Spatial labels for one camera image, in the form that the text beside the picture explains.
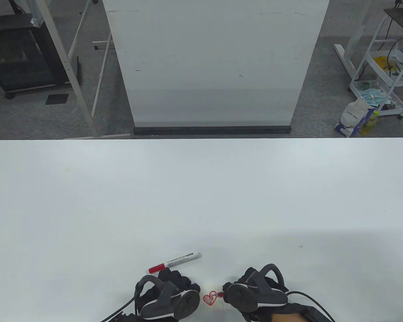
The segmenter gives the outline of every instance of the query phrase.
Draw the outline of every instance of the blue mask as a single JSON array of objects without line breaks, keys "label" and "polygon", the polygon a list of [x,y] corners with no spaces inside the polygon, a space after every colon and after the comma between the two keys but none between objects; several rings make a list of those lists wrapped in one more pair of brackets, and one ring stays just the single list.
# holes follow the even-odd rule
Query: blue mask
[{"label": "blue mask", "polygon": [[[367,104],[373,107],[379,107],[385,98],[385,93],[380,89],[366,89],[364,91],[358,90]],[[387,99],[385,104],[391,104],[390,99]]]}]

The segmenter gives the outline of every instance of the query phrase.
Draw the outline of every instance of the whiteboard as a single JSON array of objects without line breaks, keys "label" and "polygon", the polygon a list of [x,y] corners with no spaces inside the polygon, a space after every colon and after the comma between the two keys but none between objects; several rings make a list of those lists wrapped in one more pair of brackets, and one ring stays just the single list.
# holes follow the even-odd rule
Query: whiteboard
[{"label": "whiteboard", "polygon": [[137,127],[289,125],[328,0],[104,0]]}]

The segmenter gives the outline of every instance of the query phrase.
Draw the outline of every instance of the plastic bag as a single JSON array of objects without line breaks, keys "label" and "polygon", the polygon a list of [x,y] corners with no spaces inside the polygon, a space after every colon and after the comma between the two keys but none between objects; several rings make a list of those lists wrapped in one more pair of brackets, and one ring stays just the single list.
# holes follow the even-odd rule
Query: plastic bag
[{"label": "plastic bag", "polygon": [[346,106],[334,129],[344,137],[353,137],[375,110],[363,98],[358,98]]}]

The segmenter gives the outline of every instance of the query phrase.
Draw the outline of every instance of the red marker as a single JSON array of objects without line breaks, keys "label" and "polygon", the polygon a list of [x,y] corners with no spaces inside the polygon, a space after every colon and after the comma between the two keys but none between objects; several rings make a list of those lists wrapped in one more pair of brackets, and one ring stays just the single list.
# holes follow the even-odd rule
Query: red marker
[{"label": "red marker", "polygon": [[175,259],[171,259],[163,264],[151,267],[148,271],[149,274],[154,274],[159,272],[160,270],[164,270],[166,267],[173,267],[178,264],[186,263],[192,261],[194,259],[200,258],[202,255],[200,253],[189,253],[184,256],[176,257]]}]

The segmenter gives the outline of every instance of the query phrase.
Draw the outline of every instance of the wheel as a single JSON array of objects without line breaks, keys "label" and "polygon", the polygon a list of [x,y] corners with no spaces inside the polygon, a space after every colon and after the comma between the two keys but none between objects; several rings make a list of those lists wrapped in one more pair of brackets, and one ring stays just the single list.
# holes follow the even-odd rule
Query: wheel
[{"label": "wheel", "polygon": [[8,92],[6,92],[6,93],[5,93],[5,98],[6,98],[7,100],[13,100],[13,99],[15,98],[15,94],[14,94],[14,93],[8,93]]}]

